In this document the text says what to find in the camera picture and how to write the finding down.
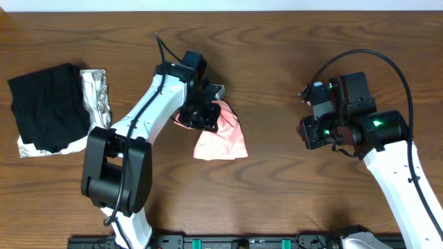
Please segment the pink printed t-shirt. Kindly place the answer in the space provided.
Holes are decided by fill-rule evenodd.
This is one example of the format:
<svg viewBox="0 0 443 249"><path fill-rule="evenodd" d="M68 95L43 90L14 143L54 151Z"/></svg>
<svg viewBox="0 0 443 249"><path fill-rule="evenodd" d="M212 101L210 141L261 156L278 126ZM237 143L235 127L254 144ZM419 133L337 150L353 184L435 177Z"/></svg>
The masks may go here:
<svg viewBox="0 0 443 249"><path fill-rule="evenodd" d="M235 160L247 158L244 134L235 112L227 102L213 100L221 107L217 119L218 131L202 131L194 148L194 158L200 160Z"/></svg>

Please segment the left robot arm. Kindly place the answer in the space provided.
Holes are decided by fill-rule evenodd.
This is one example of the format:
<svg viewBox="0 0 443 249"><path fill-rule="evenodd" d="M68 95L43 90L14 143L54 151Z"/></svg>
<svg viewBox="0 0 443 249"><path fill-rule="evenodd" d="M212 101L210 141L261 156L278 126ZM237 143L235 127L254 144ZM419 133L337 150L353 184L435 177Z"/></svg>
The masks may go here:
<svg viewBox="0 0 443 249"><path fill-rule="evenodd" d="M95 127L87 138L81 193L105 214L122 248L148 248L152 227L144 205L152 188L152 145L173 116L186 128L217 133L224 86L211 84L207 61L186 51L177 63L156 66L150 88L110 128Z"/></svg>

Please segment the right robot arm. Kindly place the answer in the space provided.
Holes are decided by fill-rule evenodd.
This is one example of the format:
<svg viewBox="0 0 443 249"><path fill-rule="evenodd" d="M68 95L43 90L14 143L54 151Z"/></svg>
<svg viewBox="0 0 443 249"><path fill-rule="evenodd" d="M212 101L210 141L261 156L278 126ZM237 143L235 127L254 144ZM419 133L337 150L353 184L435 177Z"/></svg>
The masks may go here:
<svg viewBox="0 0 443 249"><path fill-rule="evenodd" d="M314 82L300 93L313 109L298 133L308 149L331 145L354 148L374 176L395 217L407 248L441 248L442 207L408 145L408 126L398 110L377 111L362 72Z"/></svg>

